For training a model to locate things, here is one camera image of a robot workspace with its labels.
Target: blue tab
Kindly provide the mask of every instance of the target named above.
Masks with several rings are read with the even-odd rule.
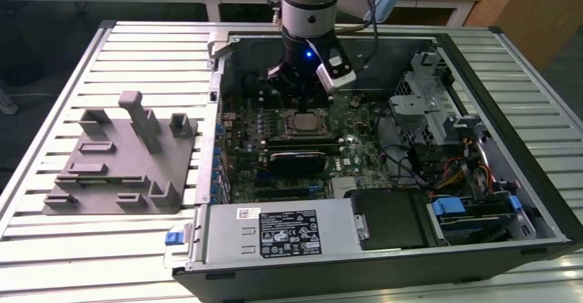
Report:
[[[431,203],[431,207],[434,208],[434,212],[436,216],[440,216],[443,213],[446,213],[443,207],[438,202]]]
[[[436,216],[450,213],[466,213],[466,207],[458,197],[447,197],[431,203]]]
[[[510,196],[510,204],[512,204],[514,212],[522,209],[522,203],[515,195]]]
[[[212,184],[211,185],[211,195],[216,195],[219,192],[219,185]]]
[[[184,244],[184,231],[178,231],[166,234],[166,246],[183,245]]]

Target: motherboard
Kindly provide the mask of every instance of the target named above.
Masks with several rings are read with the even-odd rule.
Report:
[[[275,92],[226,100],[232,203],[331,199],[339,186],[391,187],[375,134],[380,103],[350,91],[336,93],[327,105],[300,113]],[[310,155],[306,163],[278,167],[278,160],[287,165],[300,154]]]

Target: desk leg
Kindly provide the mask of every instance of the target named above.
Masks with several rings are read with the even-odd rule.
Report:
[[[448,27],[463,27],[466,19],[472,11],[474,1],[460,1],[458,7],[447,21]]]
[[[207,6],[208,22],[220,22],[220,0],[204,0]]]

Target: blue drive latch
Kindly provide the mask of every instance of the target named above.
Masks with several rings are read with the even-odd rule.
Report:
[[[172,231],[166,234],[166,246],[175,246],[184,244],[184,231]]]
[[[436,199],[435,202],[431,203],[431,207],[436,216],[451,213],[466,213],[464,204],[458,197]]]

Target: gray plastic part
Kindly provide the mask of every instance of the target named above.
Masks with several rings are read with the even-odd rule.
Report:
[[[130,114],[134,131],[142,138],[150,153],[158,154],[163,149],[158,139],[160,126],[154,111],[144,110],[142,101],[143,94],[139,91],[124,91],[119,95],[119,107],[126,109]]]
[[[152,182],[148,197],[158,207],[168,207],[176,203],[180,204],[180,195],[171,182],[166,184],[164,191],[158,186],[158,183]]]
[[[82,154],[104,154],[114,153],[116,146],[111,141],[94,141],[92,143],[83,143],[78,150]]]
[[[184,113],[174,113],[168,125],[171,126],[172,135],[175,137],[190,137],[196,134],[196,127],[192,128],[188,122],[188,116]]]
[[[146,206],[146,200],[139,192],[118,193],[116,203],[124,210],[140,209]]]
[[[49,194],[44,199],[44,204],[55,209],[74,209],[75,203],[78,203],[74,195],[68,193]]]
[[[79,138],[63,172],[56,177],[56,186],[47,197],[44,214],[179,212],[196,121],[179,115],[158,122],[154,113],[140,110],[142,105],[135,104],[140,99],[139,92],[122,93],[120,106],[124,104],[135,113],[134,116],[131,114],[131,120],[110,119],[100,110],[86,113],[86,121],[95,121],[104,135],[92,132],[94,136],[84,133]],[[183,125],[180,129],[172,128],[176,122]],[[151,141],[144,141],[144,138],[155,139],[158,153],[151,153],[146,144]]]
[[[92,173],[102,175],[108,173],[108,166],[103,163],[74,163],[67,170],[68,173]]]
[[[79,121],[83,131],[95,140],[107,140],[108,136],[103,131],[102,125],[110,123],[111,120],[108,115],[103,110],[99,109],[86,110],[82,116],[82,121]]]

